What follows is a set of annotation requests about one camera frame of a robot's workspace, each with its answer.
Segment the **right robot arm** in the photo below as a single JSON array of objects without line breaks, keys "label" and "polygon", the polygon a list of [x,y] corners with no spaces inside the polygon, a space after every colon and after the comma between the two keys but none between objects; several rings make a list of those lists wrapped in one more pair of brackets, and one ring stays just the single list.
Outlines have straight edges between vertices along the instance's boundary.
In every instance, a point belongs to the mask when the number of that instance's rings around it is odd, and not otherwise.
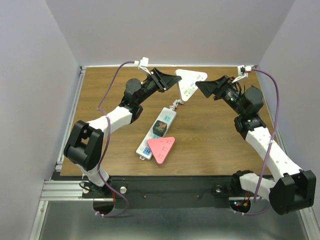
[{"label": "right robot arm", "polygon": [[272,174],[273,179],[269,180],[251,170],[239,170],[232,175],[231,192],[235,195],[257,193],[269,201],[279,215],[312,207],[316,175],[294,163],[274,141],[259,115],[264,105],[262,91],[255,86],[241,91],[234,78],[226,75],[217,80],[197,81],[195,84],[206,98],[224,100],[238,114],[234,119],[237,132],[263,159],[264,166]]}]

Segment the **white colourful power strip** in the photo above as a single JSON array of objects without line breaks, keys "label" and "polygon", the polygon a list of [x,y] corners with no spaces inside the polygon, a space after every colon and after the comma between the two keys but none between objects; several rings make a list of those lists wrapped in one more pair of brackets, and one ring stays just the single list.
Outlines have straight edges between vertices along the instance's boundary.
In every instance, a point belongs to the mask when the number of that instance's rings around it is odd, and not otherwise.
[{"label": "white colourful power strip", "polygon": [[153,134],[153,125],[155,124],[155,122],[157,120],[160,120],[160,121],[167,124],[167,130],[165,132],[165,135],[166,135],[166,133],[168,132],[169,128],[171,127],[173,121],[175,120],[176,115],[177,115],[177,113],[174,110],[169,109],[167,107],[164,107],[161,110],[158,117],[155,119],[154,123],[151,125],[150,129],[148,130],[147,134],[145,135],[145,137],[143,138],[142,142],[140,143],[139,147],[136,150],[136,154],[139,156],[139,158],[141,160],[150,161],[153,157],[151,149],[149,148],[149,145],[148,145],[148,140],[162,138],[162,137],[159,137],[159,136]]}]

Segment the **dark green cube adapter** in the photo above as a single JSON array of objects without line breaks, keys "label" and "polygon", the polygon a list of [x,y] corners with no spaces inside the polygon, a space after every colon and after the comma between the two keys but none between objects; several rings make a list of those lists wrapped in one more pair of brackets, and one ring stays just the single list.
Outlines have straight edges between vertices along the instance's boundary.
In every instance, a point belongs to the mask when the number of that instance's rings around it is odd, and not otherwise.
[{"label": "dark green cube adapter", "polygon": [[161,120],[157,120],[152,127],[152,132],[154,135],[163,137],[167,131],[167,124]]}]

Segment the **pink triangular power socket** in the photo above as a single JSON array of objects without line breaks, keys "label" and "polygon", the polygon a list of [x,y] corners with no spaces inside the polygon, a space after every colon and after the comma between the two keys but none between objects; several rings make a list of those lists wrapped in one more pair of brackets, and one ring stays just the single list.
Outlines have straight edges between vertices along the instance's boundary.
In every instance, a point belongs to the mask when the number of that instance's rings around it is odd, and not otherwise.
[{"label": "pink triangular power socket", "polygon": [[162,165],[165,162],[175,141],[176,139],[173,136],[151,138],[147,141],[152,155],[155,158],[155,162],[158,165]]}]

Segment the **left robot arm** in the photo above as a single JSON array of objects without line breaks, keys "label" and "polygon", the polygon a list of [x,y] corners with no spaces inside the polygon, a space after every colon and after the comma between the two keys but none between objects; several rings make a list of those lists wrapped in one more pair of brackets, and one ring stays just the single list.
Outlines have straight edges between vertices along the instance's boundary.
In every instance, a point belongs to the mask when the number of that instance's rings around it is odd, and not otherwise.
[{"label": "left robot arm", "polygon": [[103,147],[104,140],[109,141],[111,133],[137,120],[143,111],[141,104],[148,97],[155,92],[169,90],[181,80],[181,76],[166,74],[154,68],[144,81],[131,78],[126,82],[123,98],[113,111],[95,120],[79,120],[74,124],[63,154],[88,177],[100,197],[111,193],[111,184],[107,182],[110,176],[101,168],[107,151]]}]

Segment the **white triangular power socket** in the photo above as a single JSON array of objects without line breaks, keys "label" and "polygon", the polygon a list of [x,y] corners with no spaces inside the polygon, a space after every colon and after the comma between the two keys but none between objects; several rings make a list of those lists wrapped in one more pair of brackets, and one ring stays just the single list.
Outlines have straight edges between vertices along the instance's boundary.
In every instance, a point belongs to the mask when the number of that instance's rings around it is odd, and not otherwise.
[{"label": "white triangular power socket", "polygon": [[205,81],[208,78],[207,73],[193,70],[177,69],[175,75],[181,77],[177,86],[179,89],[180,99],[187,102],[197,91],[196,82]]}]

